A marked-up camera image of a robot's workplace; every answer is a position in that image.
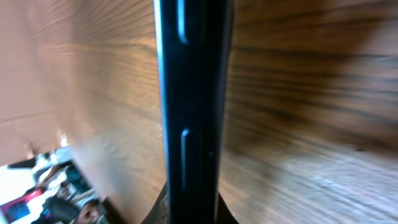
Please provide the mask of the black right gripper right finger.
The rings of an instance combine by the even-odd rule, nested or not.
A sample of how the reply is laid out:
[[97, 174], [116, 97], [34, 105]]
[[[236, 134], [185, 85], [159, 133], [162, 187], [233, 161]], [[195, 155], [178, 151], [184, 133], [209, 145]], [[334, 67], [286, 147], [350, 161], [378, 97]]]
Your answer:
[[216, 224], [239, 224], [233, 214], [230, 212], [227, 204], [223, 200], [221, 194], [218, 194], [218, 208], [216, 216]]

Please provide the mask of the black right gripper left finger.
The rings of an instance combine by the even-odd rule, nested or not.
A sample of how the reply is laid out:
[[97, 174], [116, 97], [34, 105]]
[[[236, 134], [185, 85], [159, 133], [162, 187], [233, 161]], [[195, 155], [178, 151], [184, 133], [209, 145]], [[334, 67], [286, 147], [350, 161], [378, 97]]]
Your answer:
[[148, 215], [143, 219], [141, 224], [169, 224], [170, 223], [170, 209], [169, 209], [169, 194], [167, 184], [165, 184], [160, 191], [154, 206], [151, 208]]

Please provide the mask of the blue screen smartphone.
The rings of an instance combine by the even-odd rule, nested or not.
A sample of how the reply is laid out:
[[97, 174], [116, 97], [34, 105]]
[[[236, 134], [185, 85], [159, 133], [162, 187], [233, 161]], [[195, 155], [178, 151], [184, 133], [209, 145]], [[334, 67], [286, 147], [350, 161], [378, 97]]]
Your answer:
[[230, 0], [155, 0], [164, 156], [172, 223], [215, 223]]

